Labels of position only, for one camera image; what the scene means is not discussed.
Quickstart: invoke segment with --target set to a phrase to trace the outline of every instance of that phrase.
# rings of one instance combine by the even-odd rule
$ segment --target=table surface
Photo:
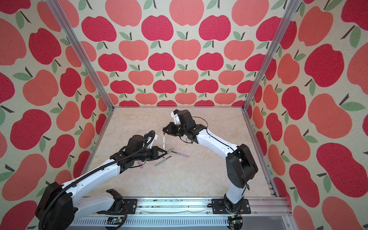
[[[144,135],[155,130],[158,139],[153,145],[162,148],[162,128],[173,121],[170,113],[175,109],[115,108],[89,170],[127,145],[129,138],[135,134]],[[236,145],[248,145],[259,170],[250,182],[250,191],[246,190],[244,196],[271,196],[240,108],[178,109],[188,109],[192,116],[206,119],[208,130],[222,139]],[[193,119],[197,124],[206,125],[202,119]],[[112,188],[124,197],[221,197],[227,192],[230,181],[226,173],[226,163],[220,156],[200,144],[187,145],[179,137],[165,135],[165,150],[170,148],[190,157],[170,153],[166,157],[172,157],[157,167],[155,164],[161,159],[146,162],[142,169],[128,169],[95,188],[88,196],[99,195]]]

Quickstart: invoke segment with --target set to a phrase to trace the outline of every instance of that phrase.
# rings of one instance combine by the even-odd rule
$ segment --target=green leaf
[[[180,37],[180,39],[185,40],[185,35],[184,35],[182,32],[180,32],[180,31],[176,31],[176,33],[177,33],[177,35]]]
[[[79,0],[78,3],[78,10],[84,10],[87,6],[86,0]]]
[[[201,73],[201,77],[208,74],[208,71],[204,71],[203,73]]]
[[[69,45],[70,45],[70,43],[68,42],[68,40],[66,40],[66,39],[64,39],[64,38],[60,39],[60,41],[61,41],[64,45],[66,45],[66,46],[69,46]]]
[[[97,49],[100,50],[103,48],[103,42],[97,43]]]
[[[22,29],[24,27],[24,18],[22,13],[17,12],[15,14],[15,20],[17,21],[18,28]]]
[[[147,10],[152,6],[153,0],[146,0],[146,2],[144,3],[143,9]]]
[[[0,107],[0,125],[2,125],[5,121],[5,112],[3,108]]]
[[[246,75],[246,77],[250,77],[250,76],[253,76],[253,75],[254,75],[254,73],[255,73],[255,71],[253,71],[253,72],[250,72],[249,74],[247,74],[247,75]]]
[[[323,186],[325,187],[326,192],[329,193],[331,190],[331,179],[328,175],[323,178]]]
[[[11,175],[13,175],[13,172],[0,173],[0,182],[3,182],[4,180],[9,179]]]
[[[272,10],[278,9],[280,8],[283,4],[285,3],[285,0],[278,0],[273,6],[272,6]]]
[[[159,44],[159,41],[154,41],[154,42],[152,42],[152,44],[151,44],[151,49],[153,49],[153,48],[155,48],[157,45]]]
[[[19,72],[13,75],[16,79],[22,80],[22,81],[28,81],[31,79],[31,77],[28,74]]]
[[[295,57],[295,60],[296,61],[300,61],[302,60],[303,58],[305,58],[305,54],[301,53],[301,54],[298,54],[298,56]]]
[[[38,145],[40,147],[41,152],[43,152],[45,150],[45,147],[46,147],[46,140],[45,140],[45,138],[41,137],[41,140],[38,143]]]
[[[47,188],[47,187],[44,187],[43,189],[41,189],[41,190],[37,193],[36,197],[40,197],[40,196],[42,196],[42,195],[43,195],[43,193],[45,192],[46,188]]]
[[[330,2],[330,4],[328,4],[328,6],[326,7],[326,11],[330,11],[333,8],[335,8],[342,0],[333,0],[332,2]]]
[[[298,191],[297,191],[297,189],[295,188],[295,189],[294,189],[294,200],[295,200],[295,203],[296,203],[296,202],[298,202],[298,199],[299,199]]]
[[[71,165],[71,157],[69,156],[68,157],[68,160],[67,160],[67,166],[68,166],[68,168],[70,168],[70,165]]]
[[[50,110],[50,113],[60,113],[61,112],[61,108],[59,107],[56,107],[56,108],[53,108],[52,110]]]
[[[205,43],[205,45],[203,46],[203,48],[207,48],[208,46],[210,46],[212,44],[212,41],[208,41]]]
[[[129,37],[129,35],[127,35],[126,33],[124,33],[124,32],[119,32],[119,34],[125,39],[125,40],[128,40],[128,41],[130,41],[130,37]]]
[[[82,130],[75,131],[74,135],[80,135],[82,133]]]
[[[215,5],[217,4],[217,0],[211,0],[208,5],[207,5],[207,9],[211,9],[213,8]]]
[[[301,2],[301,6],[300,6],[300,9],[299,9],[300,16],[304,15],[304,10],[305,10],[305,3]]]
[[[233,67],[232,67],[231,65],[229,65],[229,64],[226,64],[226,68],[227,68],[228,70],[233,70]]]
[[[265,47],[265,46],[267,45],[267,43],[268,43],[268,42],[262,42],[259,46],[257,46],[257,48],[256,48],[256,49],[257,49],[257,50],[258,50],[258,49],[262,49],[263,47]]]
[[[353,31],[350,33],[350,45],[354,48],[358,46],[359,40],[360,40],[360,28],[354,27]]]
[[[179,68],[181,68],[182,70],[185,70],[185,67],[181,64],[178,64]]]
[[[309,143],[318,143],[317,139],[310,135],[305,136],[304,139],[308,141]]]
[[[288,121],[289,121],[289,114],[286,112],[285,113],[285,123],[287,124]]]
[[[241,39],[241,36],[240,36],[240,33],[239,32],[234,31],[233,34],[234,34],[234,37],[235,37],[236,40],[240,40]]]
[[[135,71],[138,71],[138,68],[135,65],[129,65],[132,69],[134,69]]]
[[[280,46],[279,48],[279,57],[281,58],[281,54],[282,54],[282,47]]]
[[[290,160],[289,158],[287,158],[287,156],[285,155],[282,155],[281,158],[285,161],[285,162],[289,162],[290,163]]]
[[[56,61],[55,60],[52,62],[51,67],[52,67],[52,71],[54,73],[56,73],[56,71],[57,71],[57,64],[56,64]]]
[[[316,83],[312,80],[309,84],[309,93],[313,96],[314,91],[316,90]]]
[[[341,108],[345,109],[346,111],[359,111],[365,109],[365,107],[358,102],[346,102],[341,105]]]

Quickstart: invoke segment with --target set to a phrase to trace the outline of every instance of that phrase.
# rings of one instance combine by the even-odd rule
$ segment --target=apple-patterned wallpaper
[[[368,5],[304,0],[248,115],[304,229],[368,229]]]
[[[287,3],[80,0],[79,18],[67,15],[115,106],[242,106]],[[288,33],[285,49],[296,25]]]
[[[0,230],[37,226],[46,186],[81,174],[108,113],[51,16],[45,1],[0,1]]]

